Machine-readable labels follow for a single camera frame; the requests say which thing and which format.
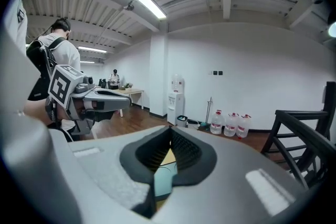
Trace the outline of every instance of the man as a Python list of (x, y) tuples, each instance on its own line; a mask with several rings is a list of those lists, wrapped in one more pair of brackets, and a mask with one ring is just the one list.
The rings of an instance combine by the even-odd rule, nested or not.
[[(0, 23), (2, 24), (1, 26), (4, 27), (4, 30), (7, 31), (9, 37), (13, 40), (14, 44), (17, 46), (19, 51), (26, 56), (27, 15), (23, 7), (22, 0), (9, 1), (7, 9), (4, 12), (4, 17)], [(73, 53), (73, 55), (75, 54), (77, 54), (78, 56), (77, 58), (79, 59), (79, 53), (78, 52)], [(77, 61), (72, 62), (74, 62), (73, 65), (75, 66), (80, 65), (79, 60), (78, 63)], [(53, 121), (52, 113), (47, 111), (48, 107), (47, 104), (49, 102), (50, 97), (39, 101), (27, 100), (23, 108), (23, 112), (28, 116), (31, 116), (33, 118), (42, 121), (46, 126), (54, 124), (55, 122)], [(97, 104), (95, 102), (92, 102), (92, 107), (95, 108), (96, 106)], [(84, 104), (81, 100), (76, 101), (75, 107), (78, 113), (85, 109)], [(57, 119), (58, 120), (69, 119), (67, 113), (59, 104), (57, 104)]]
[[(65, 18), (61, 18), (57, 19), (51, 26), (51, 33), (49, 35), (40, 36), (38, 40), (49, 47), (57, 38), (66, 38), (66, 40), (62, 41), (54, 48), (52, 54), (54, 55), (57, 64), (70, 65), (80, 71), (79, 52), (76, 47), (68, 41), (70, 33), (70, 22)], [(75, 123), (73, 121), (62, 120), (61, 128), (71, 134), (75, 129)]]
[(113, 74), (111, 74), (109, 78), (109, 82), (111, 83), (111, 90), (117, 90), (119, 88), (120, 79), (117, 72), (117, 69), (114, 69)]

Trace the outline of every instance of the plastic water bottle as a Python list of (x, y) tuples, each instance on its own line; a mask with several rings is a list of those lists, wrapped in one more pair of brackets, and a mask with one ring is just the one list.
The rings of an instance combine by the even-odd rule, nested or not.
[(247, 114), (245, 114), (245, 116), (242, 116), (241, 118), (239, 118), (239, 122), (238, 122), (238, 127), (237, 127), (237, 131), (236, 134), (239, 138), (244, 138), (247, 137), (247, 133), (248, 130), (250, 128), (251, 125), (251, 117)]
[(173, 92), (183, 92), (183, 79), (179, 74), (172, 75), (172, 90)]
[(236, 128), (238, 126), (239, 115), (236, 113), (229, 114), (226, 118), (224, 134), (226, 136), (234, 136), (236, 133)]
[(212, 132), (213, 134), (221, 134), (222, 132), (224, 118), (221, 113), (221, 110), (217, 110), (216, 113), (212, 116), (210, 132)]

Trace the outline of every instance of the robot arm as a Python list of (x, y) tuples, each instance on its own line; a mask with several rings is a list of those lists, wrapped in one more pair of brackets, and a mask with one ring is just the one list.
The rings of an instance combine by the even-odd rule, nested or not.
[[(48, 93), (75, 121), (78, 134), (90, 133), (97, 113), (106, 113), (110, 117), (109, 112), (125, 109), (131, 104), (130, 98), (125, 95), (95, 88), (92, 77), (87, 77), (69, 65), (55, 67)], [(83, 103), (83, 110), (76, 110), (76, 101)]]

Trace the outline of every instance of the potted plant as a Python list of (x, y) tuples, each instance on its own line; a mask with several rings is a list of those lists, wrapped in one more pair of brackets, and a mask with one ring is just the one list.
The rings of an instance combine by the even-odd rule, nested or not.
[(127, 90), (127, 91), (129, 91), (129, 90), (131, 90), (132, 89), (132, 86), (133, 86), (133, 84), (132, 83), (130, 83), (130, 82), (128, 82), (128, 83), (126, 83), (125, 84), (125, 89)]

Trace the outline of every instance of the table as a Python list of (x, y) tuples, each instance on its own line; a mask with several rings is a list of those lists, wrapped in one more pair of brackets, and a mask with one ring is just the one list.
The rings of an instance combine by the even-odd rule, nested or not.
[[(129, 95), (131, 98), (131, 103), (133, 103), (133, 99), (132, 99), (132, 94), (141, 94), (141, 109), (143, 109), (143, 90), (139, 90), (139, 89), (130, 89), (130, 90), (111, 90), (115, 93), (120, 93), (120, 94), (125, 94), (125, 95)], [(122, 109), (119, 110), (120, 112), (120, 116), (123, 117), (123, 113), (122, 113)]]

